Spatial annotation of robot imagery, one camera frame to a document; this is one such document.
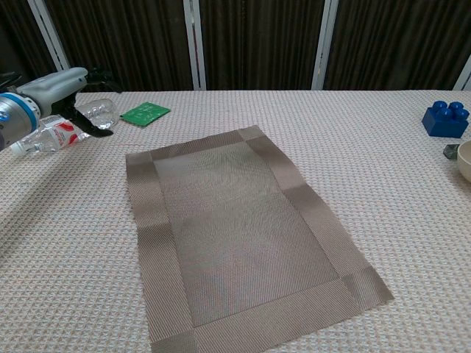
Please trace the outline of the clear plastic water bottle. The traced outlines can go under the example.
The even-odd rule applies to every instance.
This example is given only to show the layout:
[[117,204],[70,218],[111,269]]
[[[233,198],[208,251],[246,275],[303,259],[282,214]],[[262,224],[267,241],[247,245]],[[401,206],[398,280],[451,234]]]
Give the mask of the clear plastic water bottle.
[[[111,129],[119,120],[116,106],[109,99],[94,100],[79,106],[77,109],[100,129]],[[89,134],[83,132],[61,115],[51,115],[40,121],[38,130],[11,145],[10,150],[16,156],[37,152],[53,152],[89,137]]]

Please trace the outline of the brown woven placemat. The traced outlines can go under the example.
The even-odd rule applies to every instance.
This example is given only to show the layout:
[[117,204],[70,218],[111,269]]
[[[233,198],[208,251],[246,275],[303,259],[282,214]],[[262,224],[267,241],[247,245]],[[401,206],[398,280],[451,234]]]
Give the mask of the brown woven placemat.
[[392,300],[256,126],[128,154],[152,353],[258,353]]

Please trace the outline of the black pleated curtain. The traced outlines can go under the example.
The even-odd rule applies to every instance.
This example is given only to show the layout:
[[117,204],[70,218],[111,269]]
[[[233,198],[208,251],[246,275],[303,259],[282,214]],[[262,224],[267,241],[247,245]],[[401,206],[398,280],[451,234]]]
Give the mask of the black pleated curtain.
[[[198,0],[209,90],[307,90],[327,0]],[[125,91],[191,90],[183,0],[44,0],[68,63]],[[471,0],[339,0],[325,90],[449,90]],[[0,73],[55,71],[28,0],[0,0]]]

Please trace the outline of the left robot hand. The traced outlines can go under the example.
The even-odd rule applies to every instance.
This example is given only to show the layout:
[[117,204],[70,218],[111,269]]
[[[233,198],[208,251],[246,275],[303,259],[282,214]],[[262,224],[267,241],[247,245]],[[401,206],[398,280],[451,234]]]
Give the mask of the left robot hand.
[[100,129],[75,108],[76,94],[89,85],[105,85],[114,92],[121,86],[109,71],[74,67],[48,74],[16,89],[21,96],[31,98],[43,117],[61,115],[83,132],[95,138],[111,136],[109,129]]

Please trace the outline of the green sachet packet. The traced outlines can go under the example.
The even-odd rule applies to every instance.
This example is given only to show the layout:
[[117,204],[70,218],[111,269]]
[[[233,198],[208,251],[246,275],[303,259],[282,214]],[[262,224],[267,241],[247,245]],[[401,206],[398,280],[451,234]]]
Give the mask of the green sachet packet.
[[145,127],[170,112],[169,108],[144,102],[122,114],[121,119],[129,124]]

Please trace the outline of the light brown bowl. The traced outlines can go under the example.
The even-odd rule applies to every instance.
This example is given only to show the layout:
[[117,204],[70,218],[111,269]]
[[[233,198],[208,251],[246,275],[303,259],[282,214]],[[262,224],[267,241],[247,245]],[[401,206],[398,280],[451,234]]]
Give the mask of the light brown bowl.
[[457,163],[460,174],[471,183],[471,140],[458,147]]

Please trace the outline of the blue toy building block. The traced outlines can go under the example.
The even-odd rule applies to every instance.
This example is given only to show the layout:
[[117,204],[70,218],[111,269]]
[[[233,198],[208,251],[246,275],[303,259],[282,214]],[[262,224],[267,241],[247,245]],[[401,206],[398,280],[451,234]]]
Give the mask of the blue toy building block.
[[470,112],[459,101],[447,104],[435,101],[422,118],[422,125],[431,137],[461,138],[467,129]]

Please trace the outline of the pink woven tablecloth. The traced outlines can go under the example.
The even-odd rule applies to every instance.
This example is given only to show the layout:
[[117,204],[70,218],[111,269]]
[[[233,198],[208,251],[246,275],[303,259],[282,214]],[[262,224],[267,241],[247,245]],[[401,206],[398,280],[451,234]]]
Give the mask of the pink woven tablecloth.
[[259,126],[329,204],[394,296],[273,353],[471,353],[471,183],[422,126],[457,91],[108,93],[146,128],[52,154],[0,152],[0,353],[150,352],[129,153]]

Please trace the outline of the grey aluminium partition post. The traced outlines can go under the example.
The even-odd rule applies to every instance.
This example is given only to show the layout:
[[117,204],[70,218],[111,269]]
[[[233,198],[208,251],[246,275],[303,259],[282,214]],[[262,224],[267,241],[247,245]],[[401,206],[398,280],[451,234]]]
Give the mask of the grey aluminium partition post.
[[471,55],[461,70],[453,90],[471,90]]
[[188,53],[194,90],[206,90],[205,57],[199,0],[183,0]]
[[325,0],[324,3],[311,90],[322,90],[324,87],[338,5],[339,0]]
[[45,0],[27,0],[56,71],[71,68]]

